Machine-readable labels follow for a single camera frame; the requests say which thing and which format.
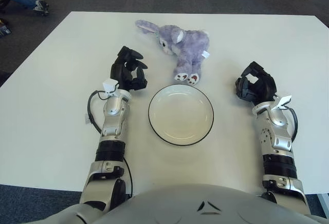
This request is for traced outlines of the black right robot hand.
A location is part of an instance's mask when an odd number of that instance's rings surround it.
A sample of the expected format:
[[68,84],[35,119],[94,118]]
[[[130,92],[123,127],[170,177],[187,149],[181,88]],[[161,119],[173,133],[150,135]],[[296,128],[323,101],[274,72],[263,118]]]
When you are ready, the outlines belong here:
[[277,92],[273,77],[262,66],[253,61],[235,81],[236,95],[247,102],[258,105],[274,101]]

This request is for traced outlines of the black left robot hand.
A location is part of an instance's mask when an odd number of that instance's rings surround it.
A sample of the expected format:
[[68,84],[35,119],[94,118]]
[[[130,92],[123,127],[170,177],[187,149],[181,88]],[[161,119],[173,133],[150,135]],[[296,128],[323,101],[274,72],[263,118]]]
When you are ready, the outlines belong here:
[[117,56],[111,67],[110,78],[118,81],[118,88],[128,92],[145,89],[148,82],[143,70],[148,67],[140,61],[143,56],[126,46],[121,48]]

